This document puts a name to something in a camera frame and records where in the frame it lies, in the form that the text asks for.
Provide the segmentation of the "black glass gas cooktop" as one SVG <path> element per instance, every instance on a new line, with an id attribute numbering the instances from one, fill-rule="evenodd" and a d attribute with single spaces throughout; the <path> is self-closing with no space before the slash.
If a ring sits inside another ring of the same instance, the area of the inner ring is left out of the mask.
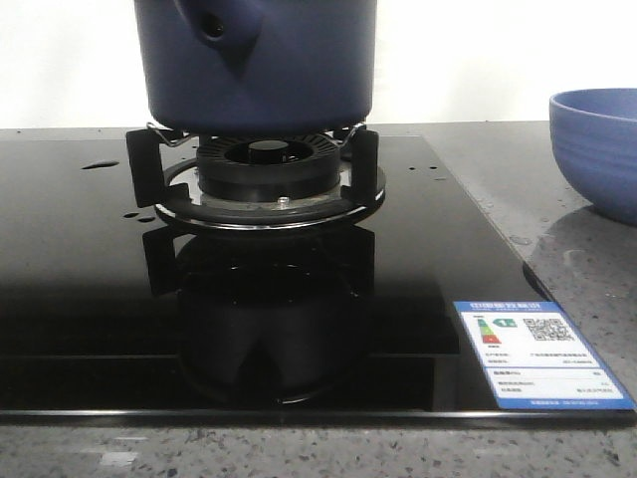
<path id="1" fill-rule="evenodd" d="M 1 418 L 629 426 L 498 407 L 456 301 L 554 302 L 428 144 L 380 144 L 355 224 L 192 235 L 132 199 L 117 139 L 1 146 Z"/>

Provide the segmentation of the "dark blue cooking pot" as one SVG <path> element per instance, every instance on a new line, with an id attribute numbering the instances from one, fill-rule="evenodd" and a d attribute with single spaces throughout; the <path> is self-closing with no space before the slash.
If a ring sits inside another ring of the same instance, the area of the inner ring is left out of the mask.
<path id="1" fill-rule="evenodd" d="M 215 135 L 320 132 L 372 108 L 374 1 L 137 1 L 151 115 Z"/>

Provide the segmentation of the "blue ceramic bowl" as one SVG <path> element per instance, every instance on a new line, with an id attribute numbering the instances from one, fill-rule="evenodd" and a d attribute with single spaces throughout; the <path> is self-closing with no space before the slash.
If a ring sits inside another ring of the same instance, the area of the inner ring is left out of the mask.
<path id="1" fill-rule="evenodd" d="M 549 133 L 567 182 L 603 215 L 636 223 L 636 90 L 561 92 L 549 99 Z"/>

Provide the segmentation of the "blue white energy label sticker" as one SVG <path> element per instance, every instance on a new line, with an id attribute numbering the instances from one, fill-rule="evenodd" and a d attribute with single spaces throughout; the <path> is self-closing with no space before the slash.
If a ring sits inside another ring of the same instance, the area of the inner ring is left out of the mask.
<path id="1" fill-rule="evenodd" d="M 456 301 L 454 307 L 499 408 L 636 409 L 557 303 Z"/>

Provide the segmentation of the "black metal pot support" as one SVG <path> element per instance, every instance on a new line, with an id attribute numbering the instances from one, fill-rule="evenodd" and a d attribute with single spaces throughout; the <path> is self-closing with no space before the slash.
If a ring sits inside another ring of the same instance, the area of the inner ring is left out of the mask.
<path id="1" fill-rule="evenodd" d="M 145 129 L 126 134 L 135 201 L 152 206 L 167 222 L 195 229 L 270 231 L 318 226 L 373 214 L 385 198 L 385 176 L 378 165 L 379 136 L 361 124 L 322 134 L 340 151 L 339 178 L 335 187 L 313 196 L 273 202 L 222 199 L 199 186 L 196 151 L 218 137 L 201 134 L 191 159 L 165 167 L 161 147 L 176 147 L 189 140 L 180 131 Z"/>

